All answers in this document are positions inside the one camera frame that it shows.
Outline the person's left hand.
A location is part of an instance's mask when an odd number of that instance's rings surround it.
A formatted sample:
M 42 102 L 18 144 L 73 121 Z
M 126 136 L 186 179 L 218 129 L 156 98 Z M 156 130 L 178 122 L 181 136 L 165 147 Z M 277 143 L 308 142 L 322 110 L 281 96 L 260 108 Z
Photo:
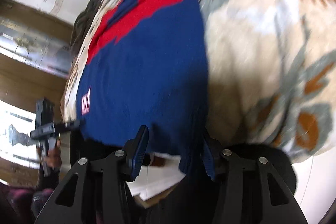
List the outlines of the person's left hand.
M 60 168 L 62 166 L 62 160 L 61 160 L 61 150 L 60 150 L 60 146 L 61 146 L 61 141 L 58 140 L 56 142 L 55 148 L 54 149 L 50 149 L 48 151 L 48 155 L 47 156 L 42 156 L 41 155 L 41 149 L 39 147 L 37 147 L 37 153 L 38 156 L 40 158 L 40 162 L 41 163 L 46 163 L 46 165 L 50 168 Z

